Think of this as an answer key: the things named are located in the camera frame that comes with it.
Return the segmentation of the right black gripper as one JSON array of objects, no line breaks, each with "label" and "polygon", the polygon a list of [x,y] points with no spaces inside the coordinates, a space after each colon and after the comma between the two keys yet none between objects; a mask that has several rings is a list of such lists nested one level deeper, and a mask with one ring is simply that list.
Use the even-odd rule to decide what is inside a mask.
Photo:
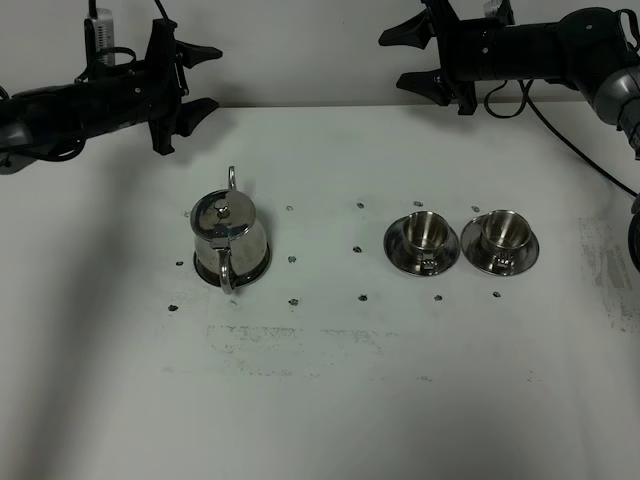
[{"label": "right black gripper", "polygon": [[438,47],[440,66],[427,72],[403,73],[397,88],[439,106],[458,104],[458,113],[471,115],[480,81],[524,81],[550,77],[550,27],[515,24],[509,1],[489,1],[484,16],[462,20],[448,1],[426,1],[425,10],[385,30],[380,46],[425,49],[431,39]]}]

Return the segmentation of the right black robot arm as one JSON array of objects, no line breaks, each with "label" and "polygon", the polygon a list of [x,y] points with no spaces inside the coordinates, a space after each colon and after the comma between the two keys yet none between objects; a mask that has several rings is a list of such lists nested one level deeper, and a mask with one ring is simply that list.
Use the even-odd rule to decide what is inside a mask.
[{"label": "right black robot arm", "polygon": [[408,72],[399,89],[461,115],[477,108],[478,81],[544,80],[581,93],[598,118],[639,149],[639,27],[635,13],[593,7],[558,22],[516,24],[507,1],[489,1],[481,18],[461,20],[447,1],[428,1],[418,15],[385,30],[382,46],[438,45],[440,66]]}]

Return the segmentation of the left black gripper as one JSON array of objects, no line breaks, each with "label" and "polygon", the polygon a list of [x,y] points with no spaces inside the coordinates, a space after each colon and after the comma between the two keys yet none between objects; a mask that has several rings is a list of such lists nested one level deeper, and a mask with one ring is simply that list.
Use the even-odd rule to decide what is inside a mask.
[{"label": "left black gripper", "polygon": [[142,59],[133,50],[116,45],[103,50],[115,54],[113,67],[96,59],[88,63],[86,58],[86,69],[75,80],[79,93],[74,96],[82,139],[146,123],[153,150],[168,155],[174,151],[174,134],[189,137],[219,108],[211,98],[182,104],[179,69],[221,59],[223,52],[177,41],[176,29],[177,23],[171,19],[155,19]]}]

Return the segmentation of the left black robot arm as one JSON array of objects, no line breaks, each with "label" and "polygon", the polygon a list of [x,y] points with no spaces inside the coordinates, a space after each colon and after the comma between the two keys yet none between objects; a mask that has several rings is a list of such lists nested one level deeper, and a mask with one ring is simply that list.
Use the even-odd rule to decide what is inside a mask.
[{"label": "left black robot arm", "polygon": [[72,83],[2,100],[2,174],[36,161],[69,161],[89,139],[138,124],[148,125],[156,153],[173,153],[173,136],[190,136],[219,106],[211,98],[183,100],[185,70],[223,55],[214,47],[177,40],[176,28],[172,20],[154,20],[142,59],[126,47],[99,49],[88,43],[86,68]]}]

